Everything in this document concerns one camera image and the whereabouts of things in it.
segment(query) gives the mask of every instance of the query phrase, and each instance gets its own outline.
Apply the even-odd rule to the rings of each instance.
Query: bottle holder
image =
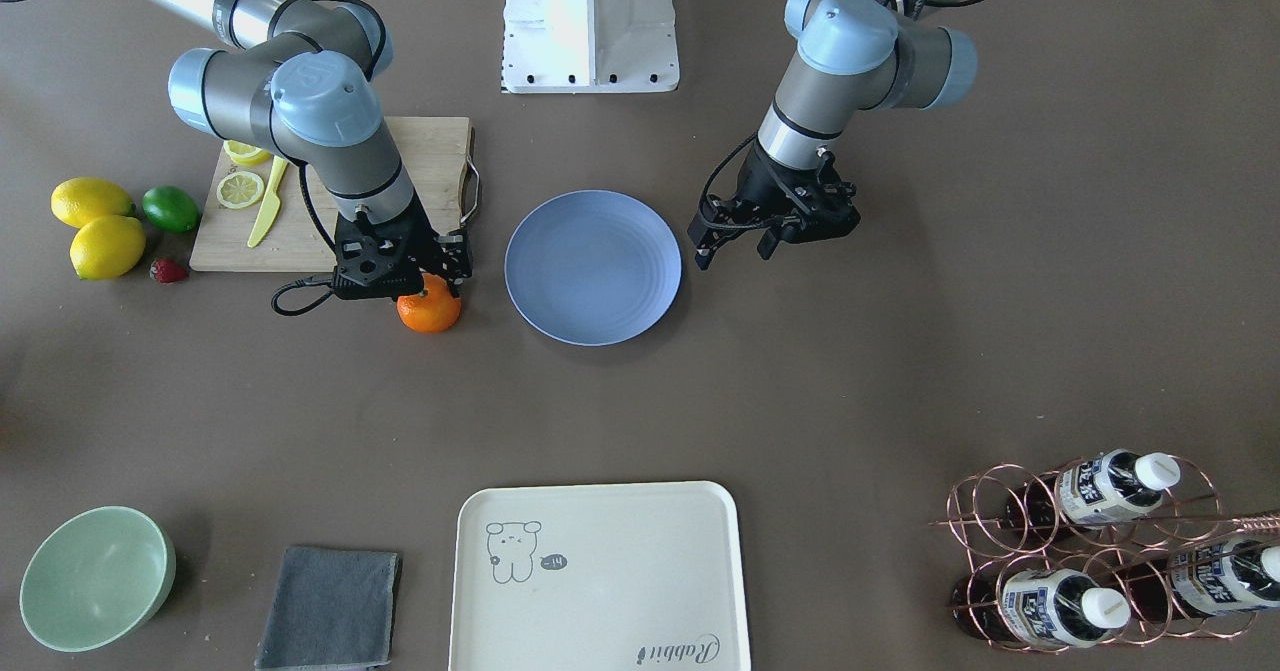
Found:
[[[1001,464],[966,476],[947,494],[946,525],[965,549],[969,576],[956,585],[948,610],[957,620],[973,621],[995,607],[983,601],[983,584],[1001,588],[1004,579],[1028,569],[1073,569],[1103,586],[1114,588],[1133,602],[1134,581],[1157,579],[1166,610],[1161,617],[1134,608],[1128,626],[1105,644],[1147,645],[1165,638],[1234,639],[1249,630],[1257,613],[1231,613],[1210,618],[1184,618],[1183,608],[1152,560],[1189,544],[1199,544],[1234,533],[1280,535],[1280,511],[1233,517],[1225,515],[1213,481],[1193,462],[1175,457],[1181,480],[1165,490],[1165,499],[1151,516],[1105,526],[1078,526],[1062,521],[1053,493],[1057,478],[1084,458],[1074,458],[1044,474],[1033,474],[1014,464]],[[1037,526],[1020,489],[1037,487],[1052,505],[1052,525]],[[1009,511],[1020,512],[1020,520]],[[992,648],[1015,652],[1061,653],[987,636]]]

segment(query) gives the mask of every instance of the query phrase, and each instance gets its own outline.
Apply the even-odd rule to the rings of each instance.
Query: cartoon animal illustration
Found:
[[[522,584],[534,575],[534,551],[538,549],[540,530],[543,525],[539,521],[508,521],[485,526],[494,581]]]

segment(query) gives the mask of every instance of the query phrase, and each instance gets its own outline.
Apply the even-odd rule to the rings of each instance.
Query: bottle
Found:
[[[1088,648],[1105,642],[1130,618],[1129,602],[1079,571],[1020,571],[995,589],[987,579],[961,579],[952,606],[960,629],[1005,645],[1038,651]]]
[[[1056,480],[1042,479],[1043,484],[1033,481],[1018,489],[1014,493],[1021,506],[1010,499],[1000,521],[1009,529],[1029,529],[1032,539],[1059,542],[1071,534],[1064,525],[1103,526],[1156,511],[1164,501],[1162,492],[1180,479],[1178,461],[1167,453],[1138,456],[1116,448],[1062,471]],[[1046,487],[1053,489],[1052,497]],[[1051,533],[1055,520],[1056,535]]]
[[[1124,574],[1133,607],[1153,624],[1166,617],[1207,618],[1280,608],[1280,546],[1266,546],[1240,534],[1149,561]],[[1178,602],[1171,615],[1170,590]]]

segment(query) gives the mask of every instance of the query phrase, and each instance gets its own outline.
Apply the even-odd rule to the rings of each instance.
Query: folded napkin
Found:
[[[289,547],[255,668],[347,671],[390,661],[399,554]]]

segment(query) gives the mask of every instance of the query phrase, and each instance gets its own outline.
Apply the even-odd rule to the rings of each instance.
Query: brown tabletop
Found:
[[[947,616],[965,557],[928,522],[966,474],[1121,446],[1197,462],[1231,511],[1280,506],[1280,0],[941,12],[978,81],[855,115],[833,147],[854,234],[768,263],[741,239],[707,273],[684,229],[791,58],[786,0],[675,0],[680,88],[582,97],[499,93],[503,0],[366,1],[396,37],[387,114],[476,128],[476,274],[438,337],[388,302],[275,316],[285,275],[77,280],[51,188],[204,193],[219,142],[165,82],[218,42],[143,0],[0,6],[0,666],[251,667],[284,548],[315,544],[401,552],[393,668],[443,668],[470,494],[686,479],[737,501],[758,668],[1271,665],[1280,617],[1236,643],[989,651]],[[503,283],[522,216],[584,188],[653,206],[685,256],[671,311],[604,348],[541,336]],[[47,651],[23,570],[104,505],[169,531],[173,594],[109,648]]]

